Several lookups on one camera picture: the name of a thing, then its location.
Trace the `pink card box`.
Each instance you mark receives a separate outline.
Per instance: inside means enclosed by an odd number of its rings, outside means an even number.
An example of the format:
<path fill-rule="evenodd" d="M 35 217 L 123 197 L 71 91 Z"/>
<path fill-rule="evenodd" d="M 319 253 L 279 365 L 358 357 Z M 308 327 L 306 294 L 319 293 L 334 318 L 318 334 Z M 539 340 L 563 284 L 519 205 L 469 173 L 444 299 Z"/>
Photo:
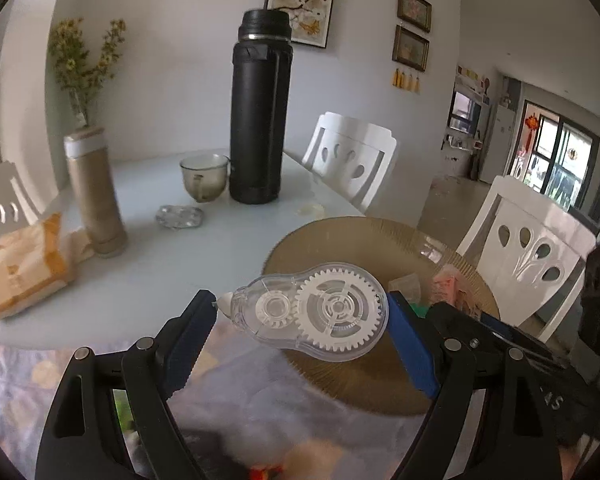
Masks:
<path fill-rule="evenodd" d="M 442 266 L 431 281 L 430 304 L 439 302 L 445 302 L 472 318 L 480 318 L 481 310 L 468 281 L 455 266 Z"/>

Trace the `clear correction tape dispenser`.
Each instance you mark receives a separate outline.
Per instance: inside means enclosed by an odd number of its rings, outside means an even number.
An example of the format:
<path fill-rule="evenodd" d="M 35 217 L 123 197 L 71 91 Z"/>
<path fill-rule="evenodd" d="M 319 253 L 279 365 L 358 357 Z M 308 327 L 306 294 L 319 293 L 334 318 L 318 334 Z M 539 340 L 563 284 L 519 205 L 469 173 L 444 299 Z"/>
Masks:
<path fill-rule="evenodd" d="M 343 262 L 260 276 L 215 305 L 260 344 L 332 363 L 365 356 L 389 321 L 385 289 L 372 274 Z"/>

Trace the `red small figurine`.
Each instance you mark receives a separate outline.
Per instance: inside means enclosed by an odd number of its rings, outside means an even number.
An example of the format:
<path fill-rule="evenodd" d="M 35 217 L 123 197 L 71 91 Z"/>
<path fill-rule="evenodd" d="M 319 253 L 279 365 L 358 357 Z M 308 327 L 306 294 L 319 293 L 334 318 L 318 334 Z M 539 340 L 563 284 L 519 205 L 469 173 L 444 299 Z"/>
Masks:
<path fill-rule="evenodd" d="M 249 469 L 249 480 L 276 480 L 284 470 L 281 466 L 254 466 Z"/>

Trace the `green translucent figurine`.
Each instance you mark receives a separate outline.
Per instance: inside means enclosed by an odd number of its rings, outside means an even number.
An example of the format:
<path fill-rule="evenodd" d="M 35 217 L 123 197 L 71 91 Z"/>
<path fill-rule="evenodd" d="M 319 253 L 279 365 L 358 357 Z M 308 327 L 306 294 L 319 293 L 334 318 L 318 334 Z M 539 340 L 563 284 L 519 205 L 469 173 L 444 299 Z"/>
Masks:
<path fill-rule="evenodd" d="M 424 318 L 427 315 L 428 307 L 412 304 L 411 308 L 419 318 Z"/>

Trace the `clear plastic measuring cup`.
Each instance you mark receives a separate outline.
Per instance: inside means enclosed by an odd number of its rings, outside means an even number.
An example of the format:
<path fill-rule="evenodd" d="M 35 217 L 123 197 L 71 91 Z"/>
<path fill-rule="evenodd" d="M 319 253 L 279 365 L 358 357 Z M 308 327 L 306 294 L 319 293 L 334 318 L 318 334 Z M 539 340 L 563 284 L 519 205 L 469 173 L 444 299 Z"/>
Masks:
<path fill-rule="evenodd" d="M 400 292 L 409 304 L 419 304 L 422 299 L 419 277 L 415 273 L 391 280 L 388 291 Z"/>

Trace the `floral tablecloth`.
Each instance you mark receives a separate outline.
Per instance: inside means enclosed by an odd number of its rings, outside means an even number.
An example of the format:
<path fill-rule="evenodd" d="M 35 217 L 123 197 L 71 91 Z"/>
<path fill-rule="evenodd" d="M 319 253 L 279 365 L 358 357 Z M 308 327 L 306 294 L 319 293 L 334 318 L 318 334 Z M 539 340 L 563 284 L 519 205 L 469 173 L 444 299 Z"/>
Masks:
<path fill-rule="evenodd" d="M 0 345 L 0 447 L 35 474 L 38 446 L 71 350 Z M 182 431 L 207 430 L 247 467 L 281 466 L 285 479 L 388 479 L 422 424 L 325 396 L 278 351 L 216 324 L 170 410 Z"/>

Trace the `orange tissue pack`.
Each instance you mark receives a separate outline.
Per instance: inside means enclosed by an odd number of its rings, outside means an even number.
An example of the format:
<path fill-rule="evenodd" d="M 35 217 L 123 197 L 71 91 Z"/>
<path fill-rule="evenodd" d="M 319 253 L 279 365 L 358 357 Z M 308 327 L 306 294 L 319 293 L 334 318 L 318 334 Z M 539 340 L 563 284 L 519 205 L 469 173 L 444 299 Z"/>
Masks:
<path fill-rule="evenodd" d="M 94 256 L 84 229 L 67 232 L 62 214 L 0 237 L 0 320 L 70 285 L 78 265 Z"/>

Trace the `pill blister pack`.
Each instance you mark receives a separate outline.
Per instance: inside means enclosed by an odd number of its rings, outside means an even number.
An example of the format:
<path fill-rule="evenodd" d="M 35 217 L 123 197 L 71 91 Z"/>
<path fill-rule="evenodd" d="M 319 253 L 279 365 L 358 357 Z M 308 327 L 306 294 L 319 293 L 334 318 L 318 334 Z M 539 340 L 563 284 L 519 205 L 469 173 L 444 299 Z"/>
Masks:
<path fill-rule="evenodd" d="M 204 212 L 195 206 L 163 205 L 158 208 L 156 221 L 170 230 L 195 229 L 204 222 Z"/>

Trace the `white chair right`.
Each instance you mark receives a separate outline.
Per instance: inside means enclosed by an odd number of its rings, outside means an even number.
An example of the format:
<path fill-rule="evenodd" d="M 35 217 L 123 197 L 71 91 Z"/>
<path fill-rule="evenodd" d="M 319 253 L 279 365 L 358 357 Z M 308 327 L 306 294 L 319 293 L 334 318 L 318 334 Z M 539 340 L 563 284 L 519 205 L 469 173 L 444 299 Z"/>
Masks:
<path fill-rule="evenodd" d="M 549 341 L 582 290 L 584 264 L 596 236 L 554 200 L 509 176 L 493 180 L 457 252 L 466 257 L 481 232 L 486 240 L 477 271 L 508 325 L 532 318 L 570 276 L 576 278 L 539 332 L 539 341 Z"/>

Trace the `white chair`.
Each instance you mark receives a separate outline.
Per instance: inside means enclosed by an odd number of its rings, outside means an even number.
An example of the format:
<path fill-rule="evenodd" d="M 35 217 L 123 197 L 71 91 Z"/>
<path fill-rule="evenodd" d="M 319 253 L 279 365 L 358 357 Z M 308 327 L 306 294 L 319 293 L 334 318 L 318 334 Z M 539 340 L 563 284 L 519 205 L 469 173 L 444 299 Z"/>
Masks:
<path fill-rule="evenodd" d="M 301 163 L 365 212 L 389 172 L 397 147 L 387 128 L 326 112 L 318 118 Z"/>
<path fill-rule="evenodd" d="M 570 276 L 576 278 L 539 332 L 539 341 L 549 341 L 582 290 L 584 264 L 596 236 L 554 200 L 509 176 L 493 180 L 457 252 L 466 257 L 481 232 L 486 240 L 477 271 L 508 325 L 532 318 Z"/>
<path fill-rule="evenodd" d="M 12 162 L 0 164 L 0 236 L 14 232 L 30 224 L 26 208 L 30 200 L 23 200 L 19 194 L 23 192 L 21 179 L 16 166 Z"/>

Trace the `smoky glass mug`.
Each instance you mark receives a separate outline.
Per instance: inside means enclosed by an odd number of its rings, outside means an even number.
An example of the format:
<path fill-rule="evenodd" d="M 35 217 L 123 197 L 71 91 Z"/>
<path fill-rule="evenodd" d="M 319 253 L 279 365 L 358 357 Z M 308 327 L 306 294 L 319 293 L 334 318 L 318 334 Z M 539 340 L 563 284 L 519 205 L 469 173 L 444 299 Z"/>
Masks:
<path fill-rule="evenodd" d="M 197 203 L 210 203 L 226 188 L 230 160 L 225 155 L 202 153 L 182 159 L 180 168 L 187 194 Z"/>

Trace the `white chair left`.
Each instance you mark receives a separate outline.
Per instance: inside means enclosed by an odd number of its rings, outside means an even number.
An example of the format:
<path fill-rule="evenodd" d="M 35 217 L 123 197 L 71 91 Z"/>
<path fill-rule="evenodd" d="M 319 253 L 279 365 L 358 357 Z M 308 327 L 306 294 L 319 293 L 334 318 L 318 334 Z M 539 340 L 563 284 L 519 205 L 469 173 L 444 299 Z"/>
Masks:
<path fill-rule="evenodd" d="M 12 162 L 0 164 L 0 236 L 14 232 L 30 224 L 26 208 L 30 200 L 23 200 L 19 194 L 23 192 L 21 179 L 16 166 Z"/>

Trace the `gold thermos bottle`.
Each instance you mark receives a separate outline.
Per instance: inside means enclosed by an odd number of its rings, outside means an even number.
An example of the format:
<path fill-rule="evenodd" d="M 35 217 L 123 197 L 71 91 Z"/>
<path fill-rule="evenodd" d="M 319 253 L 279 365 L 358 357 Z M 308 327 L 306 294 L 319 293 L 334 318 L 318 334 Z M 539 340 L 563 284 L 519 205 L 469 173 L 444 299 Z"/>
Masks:
<path fill-rule="evenodd" d="M 120 254 L 128 242 L 114 190 L 105 130 L 86 127 L 64 139 L 74 199 L 94 253 Z"/>

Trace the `white chair back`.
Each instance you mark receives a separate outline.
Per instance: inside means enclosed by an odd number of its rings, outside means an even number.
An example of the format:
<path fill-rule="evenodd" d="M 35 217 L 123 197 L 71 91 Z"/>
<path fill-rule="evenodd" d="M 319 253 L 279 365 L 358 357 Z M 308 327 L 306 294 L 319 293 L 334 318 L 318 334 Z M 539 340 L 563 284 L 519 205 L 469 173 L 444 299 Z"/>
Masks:
<path fill-rule="evenodd" d="M 397 147 L 387 128 L 326 112 L 318 118 L 301 163 L 365 212 L 389 172 Z"/>

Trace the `glass vase with flowers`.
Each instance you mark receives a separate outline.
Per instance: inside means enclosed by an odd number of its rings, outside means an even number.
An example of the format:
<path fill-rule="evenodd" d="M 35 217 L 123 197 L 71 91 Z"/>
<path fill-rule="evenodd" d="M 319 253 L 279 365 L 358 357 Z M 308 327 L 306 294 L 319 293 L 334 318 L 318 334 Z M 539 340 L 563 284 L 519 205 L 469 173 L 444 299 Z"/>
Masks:
<path fill-rule="evenodd" d="M 61 90 L 68 93 L 79 129 L 92 124 L 91 108 L 107 80 L 114 79 L 125 43 L 125 20 L 112 20 L 102 36 L 97 58 L 91 58 L 82 30 L 82 18 L 67 18 L 50 31 L 48 54 Z"/>

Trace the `black thermos flask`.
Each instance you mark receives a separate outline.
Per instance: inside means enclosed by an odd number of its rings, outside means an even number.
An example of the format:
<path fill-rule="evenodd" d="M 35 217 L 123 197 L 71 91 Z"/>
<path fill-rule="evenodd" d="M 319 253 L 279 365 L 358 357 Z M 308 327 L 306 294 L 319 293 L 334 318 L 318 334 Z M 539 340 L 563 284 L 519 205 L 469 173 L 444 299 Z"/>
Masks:
<path fill-rule="evenodd" d="M 262 205 L 278 197 L 294 49 L 284 11 L 242 17 L 233 49 L 230 103 L 230 196 Z"/>

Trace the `yellow hanging ornaments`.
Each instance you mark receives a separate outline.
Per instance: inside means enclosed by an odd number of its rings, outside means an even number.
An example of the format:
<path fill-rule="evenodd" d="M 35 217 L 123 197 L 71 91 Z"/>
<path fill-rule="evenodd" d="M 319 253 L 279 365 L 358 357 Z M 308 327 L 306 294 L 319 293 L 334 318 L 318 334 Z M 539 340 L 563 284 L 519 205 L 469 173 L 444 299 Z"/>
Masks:
<path fill-rule="evenodd" d="M 404 70 L 400 70 L 400 68 L 394 70 L 391 84 L 394 88 L 408 92 L 416 94 L 419 94 L 420 92 L 419 76 L 414 75 L 412 72 L 405 73 Z"/>

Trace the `lower small framed picture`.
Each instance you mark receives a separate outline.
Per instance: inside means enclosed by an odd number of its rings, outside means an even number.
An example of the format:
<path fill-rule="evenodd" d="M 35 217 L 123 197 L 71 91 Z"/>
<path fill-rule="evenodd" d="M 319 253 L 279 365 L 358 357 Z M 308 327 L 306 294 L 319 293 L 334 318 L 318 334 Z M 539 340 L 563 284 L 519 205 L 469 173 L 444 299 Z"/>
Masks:
<path fill-rule="evenodd" d="M 429 41 L 411 32 L 401 25 L 396 25 L 392 48 L 394 62 L 424 72 L 427 68 Z"/>

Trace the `small framed picture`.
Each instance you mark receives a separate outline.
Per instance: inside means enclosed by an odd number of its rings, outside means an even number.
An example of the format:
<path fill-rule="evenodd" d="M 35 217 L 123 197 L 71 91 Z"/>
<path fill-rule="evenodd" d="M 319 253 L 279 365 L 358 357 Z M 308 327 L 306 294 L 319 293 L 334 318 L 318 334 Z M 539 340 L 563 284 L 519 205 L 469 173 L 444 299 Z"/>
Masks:
<path fill-rule="evenodd" d="M 424 72 L 427 68 L 429 41 L 411 32 L 401 25 L 396 25 L 392 48 L 394 62 Z"/>
<path fill-rule="evenodd" d="M 396 15 L 423 32 L 431 30 L 432 5 L 426 0 L 398 0 Z"/>

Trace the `upper small framed picture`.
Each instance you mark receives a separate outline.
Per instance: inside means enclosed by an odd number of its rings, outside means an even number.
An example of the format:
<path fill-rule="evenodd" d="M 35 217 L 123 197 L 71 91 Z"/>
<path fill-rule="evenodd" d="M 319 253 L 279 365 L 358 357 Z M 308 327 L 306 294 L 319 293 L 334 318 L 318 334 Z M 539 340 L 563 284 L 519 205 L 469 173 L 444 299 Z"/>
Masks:
<path fill-rule="evenodd" d="M 396 15 L 423 32 L 431 30 L 432 5 L 426 0 L 398 0 Z"/>

